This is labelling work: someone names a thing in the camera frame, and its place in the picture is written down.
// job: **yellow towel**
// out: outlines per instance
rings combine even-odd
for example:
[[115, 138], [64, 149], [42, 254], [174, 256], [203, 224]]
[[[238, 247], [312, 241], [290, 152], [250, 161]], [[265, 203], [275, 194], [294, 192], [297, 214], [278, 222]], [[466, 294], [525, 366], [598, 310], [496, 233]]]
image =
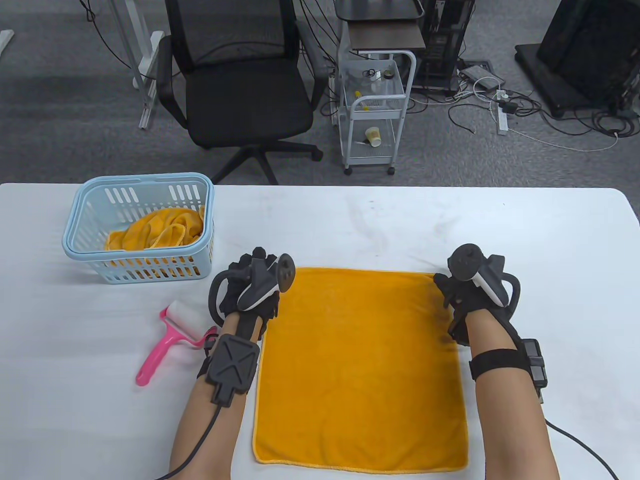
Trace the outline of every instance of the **yellow towel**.
[[431, 275], [299, 269], [262, 347], [257, 460], [376, 474], [466, 467], [448, 323]]
[[123, 232], [112, 232], [104, 249], [135, 252], [146, 248], [190, 245], [204, 227], [204, 206], [191, 209], [167, 208], [145, 215]]

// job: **white cable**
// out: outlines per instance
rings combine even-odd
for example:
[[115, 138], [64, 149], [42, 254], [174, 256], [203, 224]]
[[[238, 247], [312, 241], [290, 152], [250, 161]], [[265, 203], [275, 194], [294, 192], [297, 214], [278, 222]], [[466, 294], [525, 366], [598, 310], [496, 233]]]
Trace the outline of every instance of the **white cable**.
[[[493, 114], [493, 109], [491, 108], [491, 104], [489, 105], [489, 112], [491, 113], [491, 118], [493, 119], [493, 121], [495, 123], [498, 123], [498, 121], [495, 118], [495, 115]], [[579, 148], [564, 147], [563, 145], [556, 145], [555, 143], [549, 143], [547, 141], [540, 140], [539, 138], [533, 138], [532, 136], [529, 136], [526, 133], [518, 132], [517, 130], [514, 130], [512, 128], [509, 129], [509, 132], [517, 133], [518, 135], [521, 135], [524, 138], [528, 138], [529, 140], [534, 140], [534, 141], [538, 141], [540, 143], [544, 143], [545, 145], [548, 145], [550, 147], [561, 148], [563, 150], [571, 150], [572, 152], [581, 152], [581, 153], [584, 153], [584, 154], [588, 154], [588, 153], [591, 153], [591, 152], [603, 152], [604, 150], [609, 150], [610, 148], [615, 147], [618, 144], [618, 140], [619, 140], [618, 134], [614, 132], [614, 135], [616, 137], [616, 141], [613, 142], [613, 145], [609, 145], [608, 147], [605, 147], [605, 148], [594, 148], [593, 150], [581, 150]]]
[[455, 103], [458, 103], [460, 100], [462, 99], [466, 99], [467, 97], [473, 95], [474, 92], [459, 92], [456, 95], [454, 95], [453, 97], [448, 97], [445, 98], [445, 100], [451, 100], [450, 102], [429, 102], [426, 101], [424, 102], [423, 100], [418, 100], [418, 99], [414, 99], [413, 97], [410, 97], [411, 100], [413, 100], [416, 103], [422, 104], [422, 105], [428, 105], [428, 106], [437, 106], [437, 105], [453, 105]]
[[518, 135], [522, 135], [524, 138], [528, 138], [530, 140], [535, 140], [535, 141], [538, 141], [540, 143], [544, 143], [545, 145], [548, 145], [550, 147], [561, 148], [563, 150], [571, 150], [572, 152], [582, 152], [582, 153], [585, 153], [585, 154], [590, 153], [590, 152], [602, 152], [604, 150], [609, 150], [610, 148], [613, 148], [618, 144], [618, 134], [617, 133], [614, 133], [614, 135], [616, 137], [616, 141], [613, 143], [613, 145], [610, 145], [609, 147], [594, 148], [593, 150], [581, 150], [579, 148], [563, 147], [562, 145], [556, 145], [555, 143], [549, 143], [549, 142], [544, 141], [544, 140], [539, 140], [538, 138], [530, 137], [529, 135], [524, 134], [522, 132], [518, 132], [517, 130], [514, 130], [514, 129], [509, 129], [509, 132], [517, 133]]
[[483, 97], [484, 97], [484, 98], [483, 98], [483, 97], [481, 97], [481, 96], [480, 96], [480, 95], [478, 95], [478, 94], [479, 94], [479, 93], [482, 93], [482, 92], [479, 92], [479, 91], [477, 91], [477, 90], [476, 90], [476, 85], [478, 84], [478, 82], [480, 82], [480, 81], [482, 81], [482, 80], [484, 80], [484, 79], [486, 79], [486, 78], [490, 78], [490, 79], [493, 79], [493, 80], [495, 80], [496, 82], [498, 82], [498, 87], [497, 87], [497, 88], [500, 88], [500, 86], [502, 85], [502, 82], [501, 82], [501, 81], [499, 81], [496, 77], [486, 76], [486, 77], [480, 77], [478, 80], [476, 80], [476, 81], [474, 82], [474, 85], [473, 85], [472, 89], [473, 89], [473, 91], [474, 91], [474, 95], [475, 95], [479, 100], [482, 100], [483, 102], [489, 102], [489, 103], [490, 103], [490, 102], [491, 102], [491, 100], [487, 99], [484, 95], [483, 95]]

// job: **lint roller handle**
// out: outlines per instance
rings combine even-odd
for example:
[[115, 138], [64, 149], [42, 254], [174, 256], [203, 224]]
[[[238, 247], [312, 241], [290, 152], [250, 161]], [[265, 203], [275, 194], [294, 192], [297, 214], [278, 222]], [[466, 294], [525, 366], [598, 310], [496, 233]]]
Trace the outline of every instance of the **lint roller handle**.
[[136, 376], [136, 385], [139, 387], [148, 385], [151, 381], [151, 377], [156, 373], [158, 365], [160, 365], [164, 356], [169, 352], [169, 349], [183, 339], [184, 336], [180, 334], [180, 332], [170, 325], [167, 325], [166, 335], [157, 343], [145, 360], [145, 363], [140, 367], [140, 371]]

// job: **chair base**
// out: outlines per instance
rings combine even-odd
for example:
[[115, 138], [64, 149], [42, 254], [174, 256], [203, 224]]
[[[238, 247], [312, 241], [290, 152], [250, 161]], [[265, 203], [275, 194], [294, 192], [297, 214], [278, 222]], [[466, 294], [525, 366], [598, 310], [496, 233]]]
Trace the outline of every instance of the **chair base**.
[[269, 180], [269, 183], [271, 185], [278, 185], [278, 179], [276, 179], [276, 176], [271, 169], [271, 165], [269, 165], [267, 155], [265, 155], [266, 152], [310, 153], [311, 160], [313, 160], [314, 162], [319, 162], [323, 157], [322, 150], [319, 150], [317, 146], [310, 145], [308, 143], [295, 143], [292, 141], [278, 140], [264, 145], [250, 145], [248, 147], [240, 148], [240, 150], [238, 150], [236, 154], [231, 157], [226, 165], [212, 177], [211, 181], [214, 184], [220, 183], [228, 174], [241, 166], [245, 160], [249, 158], [255, 158], [256, 160], [258, 160], [258, 164]]

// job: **power strip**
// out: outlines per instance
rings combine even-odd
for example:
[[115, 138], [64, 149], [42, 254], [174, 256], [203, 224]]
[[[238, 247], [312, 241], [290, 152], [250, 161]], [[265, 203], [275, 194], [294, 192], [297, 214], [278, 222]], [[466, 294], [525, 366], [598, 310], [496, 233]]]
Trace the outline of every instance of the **power strip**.
[[333, 102], [329, 103], [329, 111], [331, 112], [331, 124], [334, 127], [338, 126], [338, 102], [340, 101], [340, 99], [337, 99], [333, 96], [333, 93], [331, 92], [335, 92], [336, 91], [336, 81], [335, 81], [335, 74], [330, 74], [329, 75], [329, 99], [330, 100], [334, 100]]
[[[509, 100], [509, 95], [504, 90], [496, 90], [495, 98], [497, 100]], [[496, 124], [498, 128], [498, 135], [506, 135], [509, 133], [509, 120], [507, 119], [507, 114], [502, 111], [502, 107], [498, 105], [498, 123]]]

